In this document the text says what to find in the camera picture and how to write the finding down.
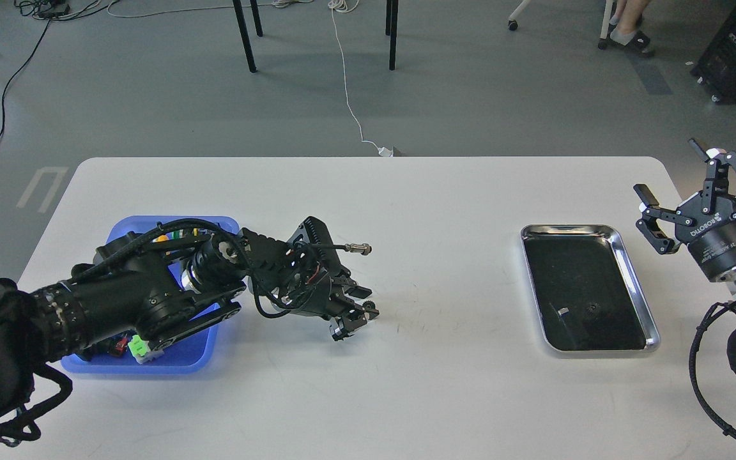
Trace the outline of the black Robotiq gripper body right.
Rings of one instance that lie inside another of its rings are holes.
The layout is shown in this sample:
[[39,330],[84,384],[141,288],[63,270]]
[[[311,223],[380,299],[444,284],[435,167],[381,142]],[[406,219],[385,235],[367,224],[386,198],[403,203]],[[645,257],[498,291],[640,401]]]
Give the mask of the black Robotiq gripper body right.
[[677,211],[693,226],[675,225],[675,237],[687,250],[710,282],[736,267],[736,198],[721,195],[714,211],[703,213],[703,196],[692,195]]

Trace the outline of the left-side image-right right gripper black finger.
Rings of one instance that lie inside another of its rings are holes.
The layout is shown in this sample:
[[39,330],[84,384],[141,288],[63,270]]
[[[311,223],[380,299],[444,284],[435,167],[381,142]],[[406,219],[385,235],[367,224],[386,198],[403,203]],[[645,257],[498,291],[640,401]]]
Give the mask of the left-side image-right right gripper black finger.
[[675,210],[667,210],[659,206],[657,198],[652,194],[646,184],[638,183],[633,186],[638,195],[641,205],[639,207],[641,218],[636,221],[636,226],[645,236],[652,248],[660,254],[674,254],[678,251],[680,242],[666,236],[658,225],[658,220],[672,222],[675,225],[692,227],[694,218],[689,218]]

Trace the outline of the right-side image-right right gripper black finger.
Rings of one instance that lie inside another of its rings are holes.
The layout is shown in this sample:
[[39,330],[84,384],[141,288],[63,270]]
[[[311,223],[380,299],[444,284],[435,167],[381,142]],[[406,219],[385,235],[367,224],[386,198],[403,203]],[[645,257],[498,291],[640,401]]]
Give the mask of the right-side image-right right gripper black finger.
[[709,215],[719,209],[719,199],[730,198],[736,204],[736,152],[719,148],[707,148],[698,139],[689,139],[687,143],[707,164],[703,189],[699,192],[699,209]]

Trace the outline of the black Robotiq gripper body left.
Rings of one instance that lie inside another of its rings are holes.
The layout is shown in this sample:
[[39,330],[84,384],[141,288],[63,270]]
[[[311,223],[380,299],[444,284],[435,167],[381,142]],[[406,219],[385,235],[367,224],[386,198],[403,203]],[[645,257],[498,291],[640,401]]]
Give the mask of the black Robotiq gripper body left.
[[324,319],[348,316],[357,303],[346,295],[355,286],[351,271],[320,263],[297,263],[280,280],[281,311]]

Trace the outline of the black robot arm image left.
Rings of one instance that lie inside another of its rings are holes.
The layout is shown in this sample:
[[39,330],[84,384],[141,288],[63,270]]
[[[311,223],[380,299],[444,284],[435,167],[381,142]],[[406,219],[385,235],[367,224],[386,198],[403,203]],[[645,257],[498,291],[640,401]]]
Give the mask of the black robot arm image left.
[[[160,254],[133,250],[111,274],[35,294],[8,289],[3,351],[44,372],[59,439],[10,458],[450,459],[610,457],[673,448],[686,381],[665,352],[561,358],[535,335],[515,229],[498,212],[449,199],[364,210],[302,202],[339,239],[378,245],[351,262],[379,317],[335,342],[317,318],[233,320],[210,370],[161,379],[70,380],[47,364],[65,351],[137,327],[192,331],[239,309],[227,291],[179,291]],[[657,448],[652,442],[658,441]]]

